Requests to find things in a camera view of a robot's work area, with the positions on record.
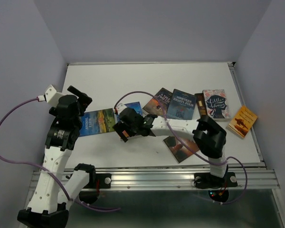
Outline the Nineteen Eighty-Four book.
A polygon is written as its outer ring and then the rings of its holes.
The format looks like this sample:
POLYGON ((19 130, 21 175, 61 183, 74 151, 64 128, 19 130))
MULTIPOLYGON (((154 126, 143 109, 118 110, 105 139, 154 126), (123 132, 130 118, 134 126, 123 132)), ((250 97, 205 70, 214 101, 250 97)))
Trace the Nineteen Eighty-Four book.
POLYGON ((166 117, 177 120, 192 120, 196 96, 174 89, 167 109, 166 117))

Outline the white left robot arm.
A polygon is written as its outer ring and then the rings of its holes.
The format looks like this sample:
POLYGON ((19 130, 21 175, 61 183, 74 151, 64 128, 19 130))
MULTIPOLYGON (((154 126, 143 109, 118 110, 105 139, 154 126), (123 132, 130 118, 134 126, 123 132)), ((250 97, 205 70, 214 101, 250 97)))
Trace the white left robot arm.
POLYGON ((49 86, 45 101, 52 107, 49 113, 55 117, 47 133, 42 172, 31 201, 20 210, 17 220, 29 228, 64 228, 69 209, 84 187, 96 183, 95 167, 78 164, 66 184, 61 180, 67 161, 75 147, 82 128, 81 117, 92 98, 73 86, 63 95, 49 86))

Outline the Little Women book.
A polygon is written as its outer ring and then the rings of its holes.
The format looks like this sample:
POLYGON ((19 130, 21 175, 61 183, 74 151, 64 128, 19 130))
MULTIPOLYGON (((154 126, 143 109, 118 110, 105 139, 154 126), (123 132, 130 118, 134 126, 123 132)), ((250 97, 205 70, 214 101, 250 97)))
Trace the Little Women book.
POLYGON ((231 118, 224 89, 206 89, 202 93, 208 116, 215 121, 227 121, 231 118))

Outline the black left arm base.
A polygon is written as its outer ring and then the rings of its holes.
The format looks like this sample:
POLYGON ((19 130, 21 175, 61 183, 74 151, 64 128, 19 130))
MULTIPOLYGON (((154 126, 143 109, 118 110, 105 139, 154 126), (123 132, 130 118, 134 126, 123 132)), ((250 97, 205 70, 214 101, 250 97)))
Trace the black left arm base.
POLYGON ((111 188, 112 175, 110 173, 96 173, 95 180, 91 181, 83 187, 83 189, 110 189, 111 188))

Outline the orange yellow book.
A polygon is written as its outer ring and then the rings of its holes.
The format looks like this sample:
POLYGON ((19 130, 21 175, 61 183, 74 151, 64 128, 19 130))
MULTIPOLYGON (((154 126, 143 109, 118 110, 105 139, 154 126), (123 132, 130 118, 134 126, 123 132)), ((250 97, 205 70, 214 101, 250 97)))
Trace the orange yellow book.
POLYGON ((244 139, 257 119, 256 114, 242 106, 227 125, 227 129, 244 139))

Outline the aluminium right side rail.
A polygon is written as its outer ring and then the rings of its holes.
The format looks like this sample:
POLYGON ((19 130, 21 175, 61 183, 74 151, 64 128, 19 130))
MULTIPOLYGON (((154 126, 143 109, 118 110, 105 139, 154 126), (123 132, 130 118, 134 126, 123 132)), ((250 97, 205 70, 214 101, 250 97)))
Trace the aluminium right side rail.
POLYGON ((238 119, 238 121, 236 120, 232 120, 232 122, 234 122, 234 127, 231 127, 232 130, 235 130, 236 133, 239 134, 239 137, 242 137, 243 139, 245 138, 246 135, 248 135, 248 132, 250 132, 252 139, 254 141, 254 145, 256 148, 256 152, 259 156, 260 159, 260 163, 261 163, 261 167, 266 167, 263 155, 261 153, 261 149, 259 147, 259 143, 257 141, 257 137, 253 128, 254 123, 257 120, 257 116, 247 108, 246 106, 246 102, 244 100, 241 88, 239 86, 239 82, 237 79, 237 75, 236 75, 236 71, 235 71, 235 63, 234 62, 229 62, 228 63, 228 67, 234 82, 234 85, 236 87, 236 91, 237 94, 239 96, 240 99, 240 103, 241 103, 241 107, 239 109, 239 111, 236 112, 235 114, 235 118, 234 119, 238 119))

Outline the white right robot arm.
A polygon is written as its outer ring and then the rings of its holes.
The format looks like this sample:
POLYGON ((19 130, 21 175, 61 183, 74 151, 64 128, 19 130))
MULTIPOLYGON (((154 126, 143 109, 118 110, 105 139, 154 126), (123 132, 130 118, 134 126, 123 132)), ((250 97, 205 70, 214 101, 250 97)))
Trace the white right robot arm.
POLYGON ((145 117, 123 104, 114 108, 119 121, 114 125, 122 141, 141 135, 143 137, 174 136, 194 141, 210 164, 209 180, 220 185, 226 180, 228 164, 224 154, 226 131, 208 116, 198 120, 177 120, 148 114, 145 117))

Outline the dark brown book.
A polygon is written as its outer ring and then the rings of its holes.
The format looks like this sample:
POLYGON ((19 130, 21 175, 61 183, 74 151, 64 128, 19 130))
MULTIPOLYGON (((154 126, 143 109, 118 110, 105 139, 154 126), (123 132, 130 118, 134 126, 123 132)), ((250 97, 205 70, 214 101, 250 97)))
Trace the dark brown book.
POLYGON ((199 111, 200 117, 208 115, 203 93, 196 93, 194 95, 196 97, 196 104, 197 104, 197 107, 198 107, 198 111, 199 111))

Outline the aluminium rail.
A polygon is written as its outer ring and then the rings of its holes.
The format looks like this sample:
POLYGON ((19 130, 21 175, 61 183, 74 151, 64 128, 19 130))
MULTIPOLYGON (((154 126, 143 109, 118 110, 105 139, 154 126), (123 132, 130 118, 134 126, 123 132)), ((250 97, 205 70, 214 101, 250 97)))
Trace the aluminium rail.
MULTIPOLYGON (((111 174, 110 191, 195 190, 195 174, 208 167, 156 169, 96 169, 97 174, 111 174)), ((247 189, 279 189, 273 170, 246 168, 247 189)))
POLYGON ((261 167, 266 167, 263 155, 261 153, 261 149, 259 147, 259 143, 257 141, 257 137, 253 128, 254 123, 257 120, 257 116, 247 108, 246 106, 246 102, 244 100, 241 88, 239 86, 239 82, 237 79, 237 75, 236 75, 236 71, 235 71, 235 63, 234 62, 229 62, 228 63, 228 67, 234 82, 234 85, 236 87, 236 91, 237 94, 239 96, 240 99, 240 103, 241 103, 241 107, 239 109, 239 111, 236 112, 235 114, 235 118, 234 119, 238 119, 238 121, 236 120, 232 120, 232 122, 234 122, 234 127, 231 127, 232 130, 235 130, 236 133, 239 134, 239 137, 242 137, 243 139, 245 138, 246 135, 248 135, 248 132, 250 132, 252 139, 254 141, 254 145, 256 148, 256 152, 259 156, 260 159, 260 163, 261 163, 261 167))

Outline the blue sunset cover book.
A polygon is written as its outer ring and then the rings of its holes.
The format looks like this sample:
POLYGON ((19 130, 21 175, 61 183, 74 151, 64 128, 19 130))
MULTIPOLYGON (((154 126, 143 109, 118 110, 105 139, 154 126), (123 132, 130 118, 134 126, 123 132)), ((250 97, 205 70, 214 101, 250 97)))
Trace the blue sunset cover book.
POLYGON ((126 107, 132 108, 138 113, 139 115, 143 116, 142 108, 140 102, 132 102, 125 104, 126 107))

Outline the A Tale of Two Cities book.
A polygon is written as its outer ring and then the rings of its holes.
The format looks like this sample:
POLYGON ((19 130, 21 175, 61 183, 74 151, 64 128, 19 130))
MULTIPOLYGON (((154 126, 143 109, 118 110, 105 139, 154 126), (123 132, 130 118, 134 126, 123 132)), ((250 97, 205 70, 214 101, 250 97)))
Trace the A Tale of Two Cities book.
POLYGON ((163 116, 169 107, 170 100, 172 97, 172 92, 165 88, 161 88, 143 108, 144 114, 155 114, 158 116, 163 116))

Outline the Animal Farm book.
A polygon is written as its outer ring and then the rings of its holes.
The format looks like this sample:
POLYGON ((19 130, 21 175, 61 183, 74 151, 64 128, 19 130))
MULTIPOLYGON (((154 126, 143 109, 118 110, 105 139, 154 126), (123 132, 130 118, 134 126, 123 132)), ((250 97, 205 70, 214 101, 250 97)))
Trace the Animal Farm book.
POLYGON ((113 132, 116 123, 112 108, 86 112, 81 122, 80 137, 113 132))

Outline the aluminium front rail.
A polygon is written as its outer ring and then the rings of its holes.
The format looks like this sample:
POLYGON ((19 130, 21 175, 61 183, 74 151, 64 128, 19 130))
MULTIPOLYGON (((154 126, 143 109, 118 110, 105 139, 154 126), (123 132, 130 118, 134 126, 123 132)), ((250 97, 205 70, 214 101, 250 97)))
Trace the aluminium front rail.
MULTIPOLYGON (((208 167, 156 169, 96 169, 97 174, 111 174, 110 191, 195 190, 195 174, 208 167)), ((273 170, 246 168, 247 189, 279 189, 273 170)))

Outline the Three Days to See book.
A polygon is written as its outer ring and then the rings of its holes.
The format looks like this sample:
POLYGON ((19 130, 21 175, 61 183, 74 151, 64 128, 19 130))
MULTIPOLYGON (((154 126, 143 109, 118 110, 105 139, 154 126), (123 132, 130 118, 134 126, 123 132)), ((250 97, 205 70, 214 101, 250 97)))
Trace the Three Days to See book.
POLYGON ((183 162, 194 153, 199 151, 197 144, 194 141, 188 139, 181 139, 184 144, 189 147, 187 149, 176 137, 168 136, 163 140, 165 145, 168 147, 174 158, 178 163, 183 162))

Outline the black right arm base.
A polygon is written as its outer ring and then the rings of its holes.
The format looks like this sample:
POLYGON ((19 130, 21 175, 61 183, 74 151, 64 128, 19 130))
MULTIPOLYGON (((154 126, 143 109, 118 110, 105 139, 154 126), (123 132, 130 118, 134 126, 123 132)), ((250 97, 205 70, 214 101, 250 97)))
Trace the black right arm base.
POLYGON ((211 175, 209 172, 194 174, 193 185, 198 189, 234 188, 238 186, 234 172, 227 172, 223 178, 211 175))

